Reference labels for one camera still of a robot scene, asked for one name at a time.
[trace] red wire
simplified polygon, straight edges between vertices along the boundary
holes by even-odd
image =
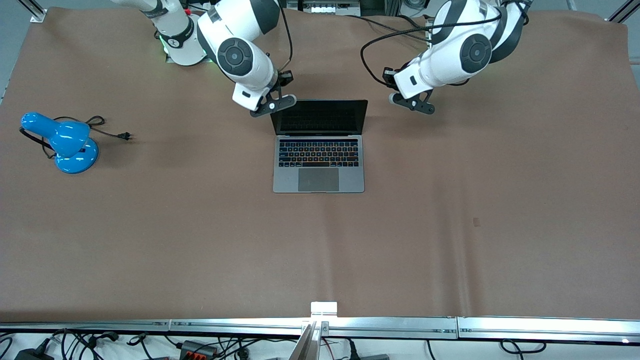
[[[335,360],[335,357],[333,356],[333,351],[331,351],[331,346],[329,346],[329,343],[325,338],[322,338],[322,340],[324,341],[324,344],[326,344],[326,348],[329,350],[329,354],[331,354],[331,359]]]

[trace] laptop trackpad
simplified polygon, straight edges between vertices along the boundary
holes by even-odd
[[[339,189],[337,168],[298,169],[299,192],[336,192]]]

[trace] gray floor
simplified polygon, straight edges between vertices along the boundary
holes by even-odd
[[[427,9],[428,13],[435,13],[446,0],[432,0]],[[64,8],[112,8],[117,7],[108,0],[40,0],[39,3],[48,8],[59,6]],[[623,0],[575,0],[578,11],[598,14],[606,18],[611,15]],[[533,10],[565,10],[566,0],[535,0]],[[20,53],[20,47],[29,27],[30,14],[14,0],[0,0],[0,93],[4,96],[4,89],[9,82],[13,66]],[[640,12],[632,16],[625,23],[629,28],[629,56],[640,56]],[[640,65],[633,65],[636,82],[640,87]]]

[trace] brown tabletop surface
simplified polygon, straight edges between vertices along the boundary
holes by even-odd
[[[391,105],[387,30],[287,11],[299,99],[368,99],[365,192],[275,194],[274,132],[215,64],[164,62],[130,9],[51,8],[0,106],[0,320],[515,315],[640,318],[640,93],[627,29],[532,12],[516,51],[436,113]],[[402,19],[377,18],[406,29]],[[256,43],[280,65],[282,21]],[[424,48],[395,37],[373,71]],[[58,171],[25,112],[94,133]]]

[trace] laptop screen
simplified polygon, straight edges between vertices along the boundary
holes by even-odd
[[[276,135],[361,135],[366,100],[298,100],[271,114]]]

